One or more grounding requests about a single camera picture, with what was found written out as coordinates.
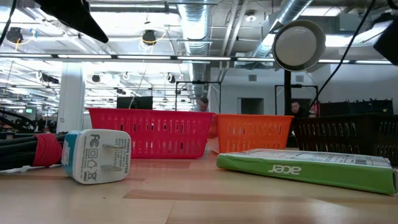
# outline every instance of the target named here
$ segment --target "metal frame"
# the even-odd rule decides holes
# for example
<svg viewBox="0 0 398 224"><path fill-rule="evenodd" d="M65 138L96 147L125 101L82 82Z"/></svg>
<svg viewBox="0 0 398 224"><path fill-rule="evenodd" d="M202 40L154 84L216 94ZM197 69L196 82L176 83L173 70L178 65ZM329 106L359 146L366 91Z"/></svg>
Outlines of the metal frame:
<svg viewBox="0 0 398 224"><path fill-rule="evenodd" d="M278 87L280 87L280 86L284 86L284 85L275 85L275 89L274 89L274 94L275 94L275 115L277 115L277 104L278 104L278 102L277 102L277 89L278 89ZM318 95L318 86L316 86L316 85L300 85L300 84L294 84L294 85L291 85L291 88L303 88L303 87L312 87L312 88L314 88L315 89L315 94L316 95Z"/></svg>
<svg viewBox="0 0 398 224"><path fill-rule="evenodd" d="M194 85L205 85L205 84L219 84L220 86L220 92L219 92L219 98L220 98L220 102L218 105L218 111L219 113L221 113L221 82L206 82L206 81L176 81L175 82L175 110L177 111L177 92L178 92L178 84L180 83L191 83Z"/></svg>

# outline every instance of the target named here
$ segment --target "table surface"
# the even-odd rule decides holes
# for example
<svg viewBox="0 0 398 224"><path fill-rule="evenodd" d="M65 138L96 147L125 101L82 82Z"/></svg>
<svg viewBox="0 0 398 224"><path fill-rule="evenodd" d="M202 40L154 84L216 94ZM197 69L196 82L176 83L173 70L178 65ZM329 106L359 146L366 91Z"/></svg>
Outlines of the table surface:
<svg viewBox="0 0 398 224"><path fill-rule="evenodd" d="M81 185L61 167L0 172L1 223L398 223L398 197L218 169L132 160L120 182Z"/></svg>

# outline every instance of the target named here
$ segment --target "white power adapter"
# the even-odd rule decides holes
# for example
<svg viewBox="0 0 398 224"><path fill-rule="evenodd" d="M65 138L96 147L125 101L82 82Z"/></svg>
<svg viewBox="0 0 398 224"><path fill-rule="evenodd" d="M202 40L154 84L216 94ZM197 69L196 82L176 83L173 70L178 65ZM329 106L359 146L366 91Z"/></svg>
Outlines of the white power adapter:
<svg viewBox="0 0 398 224"><path fill-rule="evenodd" d="M123 180L129 173L131 138L124 131L70 131L63 142L62 166L81 184Z"/></svg>

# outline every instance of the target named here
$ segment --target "ceiling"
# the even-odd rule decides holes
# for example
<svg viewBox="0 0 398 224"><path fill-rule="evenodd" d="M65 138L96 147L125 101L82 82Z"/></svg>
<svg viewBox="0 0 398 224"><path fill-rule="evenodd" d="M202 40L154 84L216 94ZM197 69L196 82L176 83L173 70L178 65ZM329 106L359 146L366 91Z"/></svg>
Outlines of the ceiling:
<svg viewBox="0 0 398 224"><path fill-rule="evenodd" d="M89 2L98 4L99 1L89 0ZM112 2L121 1L107 1L107 10L91 12L95 21L109 37L107 44L64 26L56 18L47 15L39 8L18 7L12 17L11 27L20 27L24 40L18 45L5 40L0 52L20 54L185 55L180 16L173 13L145 12L145 9L150 5L155 3L162 5L164 2L123 1L137 4L144 9L144 12L128 12L127 9L124 12L116 12L120 8L117 7L117 3L112 5ZM233 0L218 2L220 3L211 6L209 18L210 36L208 41L211 43L209 49L210 55L214 56L219 56L221 53L228 21L235 19L234 26L236 26L241 7L238 6L236 17L230 18ZM248 22L245 20L246 16L243 17L237 39L232 47L232 54L246 54L259 45L262 41L261 30L264 19L267 15L279 10L280 2L279 0L249 1L246 12L253 10L256 20ZM385 1L377 2L374 16L388 10ZM342 13L358 15L358 13L363 12L365 3L366 1L315 0L304 10L302 16L336 17ZM7 13L0 11L0 29L6 21ZM145 30L155 31L157 42L153 48L142 43L141 35ZM326 42L328 48L324 58L339 59L341 50L345 49L344 46L348 43L349 38L349 35L328 37ZM350 50L349 57L361 60L382 59L371 47L377 38L376 35L366 42L360 42ZM115 107L116 97L121 95L111 87L118 87L125 90L126 94L123 96L153 95L156 101L154 107L172 110L174 108L175 85L167 81L167 75L174 75L176 80L190 81L189 63L146 63L145 61L84 63L85 71L88 74L86 107ZM51 112L56 112L60 85L44 83L39 78L42 74L46 74L61 82L62 67L63 62L61 61L0 58L0 88L2 88L3 98L1 106L6 105L12 110L12 106L15 105L37 105L42 114L45 114L48 108ZM210 72L212 78L219 74L217 68L212 68ZM241 82L239 76L246 76L248 73L243 69L229 68L225 84L238 85ZM259 77L253 85L263 85L266 82L266 77L278 75L278 72L272 70L266 73L266 76ZM99 75L101 81L93 82L93 75ZM15 85L17 88L10 88L9 85ZM192 86L187 85L186 87L187 90L183 90L178 97L178 108L180 110L190 110L196 103L192 96Z"/></svg>

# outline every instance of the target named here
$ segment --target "box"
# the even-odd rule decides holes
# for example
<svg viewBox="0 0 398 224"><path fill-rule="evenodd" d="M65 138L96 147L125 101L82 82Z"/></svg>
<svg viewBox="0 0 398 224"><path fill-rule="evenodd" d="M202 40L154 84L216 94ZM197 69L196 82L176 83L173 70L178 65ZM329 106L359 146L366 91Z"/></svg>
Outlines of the box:
<svg viewBox="0 0 398 224"><path fill-rule="evenodd" d="M219 168L394 195L398 171L388 159L332 152L253 149L220 154Z"/></svg>

